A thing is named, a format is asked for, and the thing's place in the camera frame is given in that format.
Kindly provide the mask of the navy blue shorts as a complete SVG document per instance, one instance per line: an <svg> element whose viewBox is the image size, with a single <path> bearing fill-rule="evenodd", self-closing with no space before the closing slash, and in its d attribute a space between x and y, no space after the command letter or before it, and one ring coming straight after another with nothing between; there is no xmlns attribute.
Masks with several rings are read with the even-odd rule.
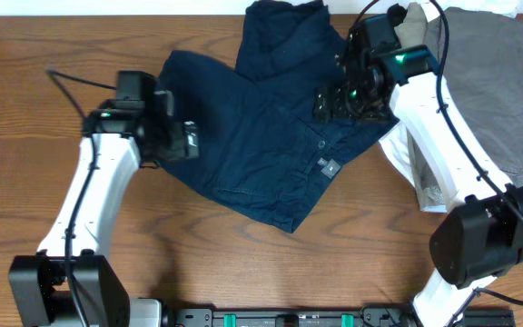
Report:
<svg viewBox="0 0 523 327"><path fill-rule="evenodd" d="M199 155L164 170L216 203L295 231L341 167L391 128L313 118L316 88L343 77L335 63L343 47L324 3L257 1L234 66L171 52L160 84L177 117L197 124Z"/></svg>

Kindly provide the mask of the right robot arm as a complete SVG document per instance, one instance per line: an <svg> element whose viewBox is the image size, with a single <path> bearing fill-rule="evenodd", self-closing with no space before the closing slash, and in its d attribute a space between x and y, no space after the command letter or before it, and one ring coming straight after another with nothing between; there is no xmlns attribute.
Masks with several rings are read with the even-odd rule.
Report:
<svg viewBox="0 0 523 327"><path fill-rule="evenodd" d="M471 302L523 263L523 186L480 145L452 99L445 61L425 45L403 47L398 20L360 17L336 58L343 82L317 90L314 117L400 120L436 178L447 217L429 240L434 271L401 317L405 326L511 326L509 311Z"/></svg>

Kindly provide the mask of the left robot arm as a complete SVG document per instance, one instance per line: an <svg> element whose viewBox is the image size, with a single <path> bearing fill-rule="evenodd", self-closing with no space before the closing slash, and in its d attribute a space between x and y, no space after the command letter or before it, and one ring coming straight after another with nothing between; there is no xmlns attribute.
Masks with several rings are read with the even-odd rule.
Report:
<svg viewBox="0 0 523 327"><path fill-rule="evenodd" d="M129 296L109 263L115 220L141 168L199 155L198 127L174 120L173 94L141 71L121 71L114 96L82 114L78 165L35 254L8 280L24 326L172 326L159 299Z"/></svg>

